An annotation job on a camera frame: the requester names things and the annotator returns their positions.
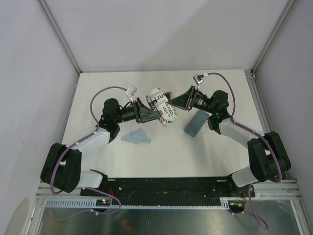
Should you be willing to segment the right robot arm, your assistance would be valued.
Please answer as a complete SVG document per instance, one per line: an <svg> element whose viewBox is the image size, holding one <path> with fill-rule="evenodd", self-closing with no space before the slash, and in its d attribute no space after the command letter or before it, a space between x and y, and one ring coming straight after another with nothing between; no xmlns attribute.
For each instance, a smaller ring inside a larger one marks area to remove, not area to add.
<svg viewBox="0 0 313 235"><path fill-rule="evenodd" d="M197 108L210 113L208 127L229 137L248 151L249 165L230 174L225 190L230 196L238 196L243 186L267 180L280 181L283 173L291 168L291 162L278 133L255 131L236 121L228 112L228 94L217 90L207 97L191 86L184 94L170 99L169 103L182 110Z"/></svg>

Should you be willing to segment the blue glasses case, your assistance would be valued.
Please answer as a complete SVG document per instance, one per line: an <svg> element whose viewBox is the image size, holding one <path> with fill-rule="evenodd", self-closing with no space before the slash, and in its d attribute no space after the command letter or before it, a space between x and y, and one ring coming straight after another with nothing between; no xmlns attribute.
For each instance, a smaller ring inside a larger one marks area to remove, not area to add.
<svg viewBox="0 0 313 235"><path fill-rule="evenodd" d="M192 117L192 119L188 122L186 125L184 132L191 136L195 137L201 128L205 125L209 118L209 113L206 113L204 111L198 110L196 114Z"/></svg>

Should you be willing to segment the newspaper print pouch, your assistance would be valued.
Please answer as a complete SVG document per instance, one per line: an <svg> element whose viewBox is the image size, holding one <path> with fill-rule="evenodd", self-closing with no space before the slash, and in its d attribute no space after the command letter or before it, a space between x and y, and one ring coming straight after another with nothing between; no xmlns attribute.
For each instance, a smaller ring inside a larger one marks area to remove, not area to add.
<svg viewBox="0 0 313 235"><path fill-rule="evenodd" d="M153 89L146 95L146 101L149 107L160 114L159 122L163 126L176 121L178 114L175 108L168 104L168 99L161 88Z"/></svg>

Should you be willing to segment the brown sunglasses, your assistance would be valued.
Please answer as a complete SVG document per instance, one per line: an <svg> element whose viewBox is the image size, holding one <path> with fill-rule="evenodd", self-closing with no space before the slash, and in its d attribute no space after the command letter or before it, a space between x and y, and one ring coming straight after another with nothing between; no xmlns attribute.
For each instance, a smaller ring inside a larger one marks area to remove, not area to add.
<svg viewBox="0 0 313 235"><path fill-rule="evenodd" d="M165 94L165 96L167 97L168 100L171 99L171 97L172 97L172 92L165 92L164 94Z"/></svg>

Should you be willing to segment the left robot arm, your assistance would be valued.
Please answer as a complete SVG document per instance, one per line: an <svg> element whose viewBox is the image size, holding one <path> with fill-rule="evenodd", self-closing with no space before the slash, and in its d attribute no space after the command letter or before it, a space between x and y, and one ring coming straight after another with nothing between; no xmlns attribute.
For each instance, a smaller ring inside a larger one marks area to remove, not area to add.
<svg viewBox="0 0 313 235"><path fill-rule="evenodd" d="M114 98L106 100L95 131L73 144L55 143L50 147L41 171L41 181L60 192L91 188L96 195L104 195L108 190L106 174L92 169L83 170L83 158L112 142L120 131L120 123L132 120L145 123L159 118L160 114L145 106L140 99L124 107Z"/></svg>

